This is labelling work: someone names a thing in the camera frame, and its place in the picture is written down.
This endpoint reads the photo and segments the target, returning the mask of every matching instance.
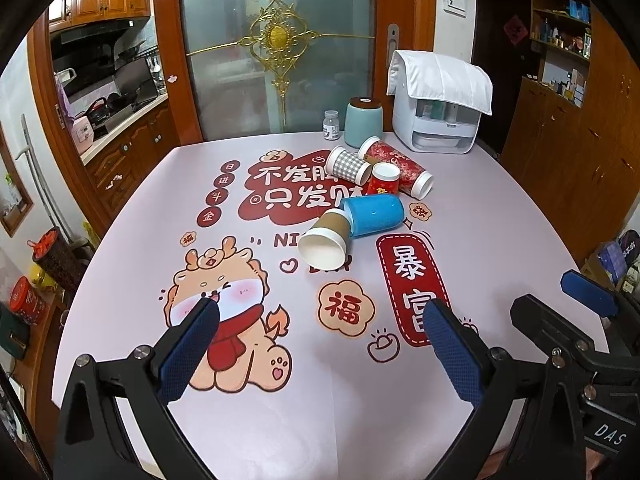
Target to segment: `red scarf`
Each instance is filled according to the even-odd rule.
[[[246,346],[238,338],[241,334],[262,317],[264,307],[261,304],[252,306],[242,314],[233,316],[220,323],[218,331],[207,350],[207,361],[215,372],[229,370],[238,358],[246,352]]]

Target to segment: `red cup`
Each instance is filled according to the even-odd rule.
[[[40,299],[24,276],[14,286],[9,309],[27,324],[37,324],[45,313],[46,303]]]
[[[400,185],[400,169],[390,162],[379,162],[373,166],[367,195],[377,193],[398,194]]]
[[[379,137],[369,137],[365,140],[358,151],[358,156],[369,164],[390,162],[397,166],[400,169],[400,191],[418,200],[422,200],[433,187],[431,173]]]

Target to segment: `light switch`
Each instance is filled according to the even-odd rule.
[[[466,0],[444,0],[444,10],[466,18]]]

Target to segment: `yellow container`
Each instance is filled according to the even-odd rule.
[[[55,292],[58,289],[56,280],[49,276],[44,269],[37,264],[33,264],[29,270],[29,281],[42,292]]]

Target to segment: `kitchen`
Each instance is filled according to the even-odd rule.
[[[179,145],[152,2],[55,0],[49,7],[58,134],[70,134],[107,224],[158,162]],[[30,58],[31,54],[33,79],[46,48],[34,49]],[[38,106],[38,111],[42,116],[50,110]]]

